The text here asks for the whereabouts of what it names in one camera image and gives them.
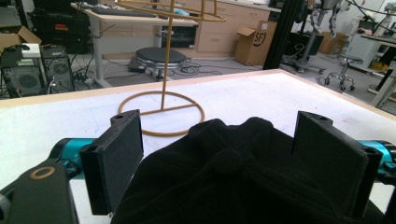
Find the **circular wire base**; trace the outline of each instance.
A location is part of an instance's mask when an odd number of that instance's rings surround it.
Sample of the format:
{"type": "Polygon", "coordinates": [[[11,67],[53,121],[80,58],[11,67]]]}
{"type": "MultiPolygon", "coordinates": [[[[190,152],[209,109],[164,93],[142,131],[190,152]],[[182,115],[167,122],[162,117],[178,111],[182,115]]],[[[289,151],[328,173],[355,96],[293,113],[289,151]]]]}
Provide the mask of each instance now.
{"type": "MultiPolygon", "coordinates": [[[[145,111],[145,112],[140,113],[141,116],[148,115],[148,114],[161,113],[161,112],[170,111],[170,110],[178,110],[178,109],[187,108],[187,107],[191,107],[191,106],[196,106],[201,113],[201,119],[200,119],[199,123],[203,122],[205,119],[205,111],[202,109],[202,107],[198,103],[196,103],[190,97],[187,97],[185,95],[182,95],[182,94],[179,94],[176,92],[172,92],[172,91],[144,91],[144,92],[134,94],[132,96],[127,97],[125,100],[123,100],[120,103],[118,112],[122,113],[122,109],[125,106],[125,104],[128,103],[129,101],[133,100],[134,98],[137,98],[142,95],[151,95],[151,94],[173,95],[173,96],[185,99],[185,100],[189,101],[191,104],[190,105],[173,106],[173,107],[168,107],[168,108],[161,108],[158,110],[145,111]]],[[[189,130],[183,130],[183,131],[173,132],[173,133],[159,133],[159,132],[147,131],[147,130],[142,129],[142,133],[144,133],[144,134],[148,134],[148,135],[152,135],[152,136],[161,136],[161,137],[178,136],[178,135],[186,134],[188,132],[189,132],[189,130]]]]}

